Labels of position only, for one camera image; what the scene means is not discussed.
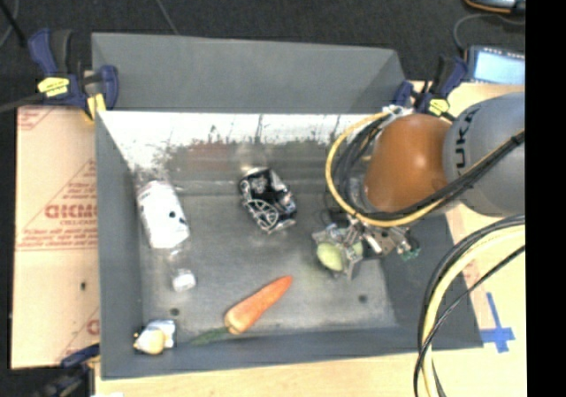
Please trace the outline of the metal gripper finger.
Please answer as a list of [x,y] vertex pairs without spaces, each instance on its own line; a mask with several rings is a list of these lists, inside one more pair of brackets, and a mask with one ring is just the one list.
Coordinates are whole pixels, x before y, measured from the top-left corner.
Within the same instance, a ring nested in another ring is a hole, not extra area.
[[346,228],[340,228],[337,225],[329,225],[326,229],[315,232],[311,238],[315,244],[316,250],[342,249],[348,246]]
[[345,246],[341,250],[343,274],[348,280],[354,279],[360,271],[363,261],[363,245],[361,242]]

